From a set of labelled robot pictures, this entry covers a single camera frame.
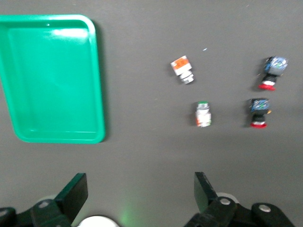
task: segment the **green tray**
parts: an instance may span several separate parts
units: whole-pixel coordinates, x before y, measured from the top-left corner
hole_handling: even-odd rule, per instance
[[[87,17],[0,16],[0,76],[21,140],[103,140],[96,31]]]

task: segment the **red base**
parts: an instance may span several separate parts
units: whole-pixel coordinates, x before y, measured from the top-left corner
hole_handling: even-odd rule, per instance
[[[264,89],[264,90],[270,90],[270,91],[275,90],[274,86],[266,85],[266,84],[260,84],[258,87],[261,88],[261,89]]]
[[[253,128],[257,128],[257,129],[263,129],[263,128],[267,127],[267,124],[266,123],[265,124],[253,124],[253,123],[251,123],[250,126],[253,127]]]

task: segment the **plastic tray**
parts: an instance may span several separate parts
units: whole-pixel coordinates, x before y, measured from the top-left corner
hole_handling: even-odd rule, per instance
[[[21,140],[104,138],[96,31],[87,17],[0,16],[0,76]]]

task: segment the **orange label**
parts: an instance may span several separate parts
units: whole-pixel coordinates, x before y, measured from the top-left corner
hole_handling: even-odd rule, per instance
[[[179,58],[177,60],[174,61],[174,63],[176,64],[173,68],[175,70],[181,68],[182,66],[185,66],[186,64],[189,63],[188,59],[187,58]]]

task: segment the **gray surface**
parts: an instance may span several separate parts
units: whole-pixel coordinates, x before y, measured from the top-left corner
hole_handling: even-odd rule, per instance
[[[108,124],[107,139],[93,146],[24,143],[1,89],[1,206],[22,211],[86,172],[89,199],[78,219],[182,227],[198,211],[193,176],[204,171],[216,191],[247,208],[275,204],[302,226],[302,12],[299,0],[0,1],[0,14],[80,13],[102,29]],[[190,85],[170,68],[184,54]],[[288,68],[275,92],[257,91],[270,55],[288,58]],[[263,96],[272,104],[268,128],[245,127],[245,101]],[[200,100],[211,104],[208,128],[194,126]]]

